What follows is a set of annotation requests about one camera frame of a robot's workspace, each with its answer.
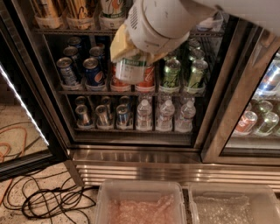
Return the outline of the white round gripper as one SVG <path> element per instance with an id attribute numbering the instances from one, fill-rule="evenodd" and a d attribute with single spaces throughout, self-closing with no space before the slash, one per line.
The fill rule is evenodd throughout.
<path id="1" fill-rule="evenodd" d="M 191 29 L 215 12 L 193 0 L 136 0 L 114 36 L 110 60 L 116 63 L 141 50 L 147 53 L 147 64 L 153 64 L 185 42 Z"/>

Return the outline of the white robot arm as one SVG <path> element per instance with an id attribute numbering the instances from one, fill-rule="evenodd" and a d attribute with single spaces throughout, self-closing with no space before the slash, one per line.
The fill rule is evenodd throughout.
<path id="1" fill-rule="evenodd" d="M 149 63 L 163 58 L 189 37 L 191 29 L 224 11 L 280 35 L 280 0 L 136 0 L 116 32 L 110 58 L 144 53 Z"/>

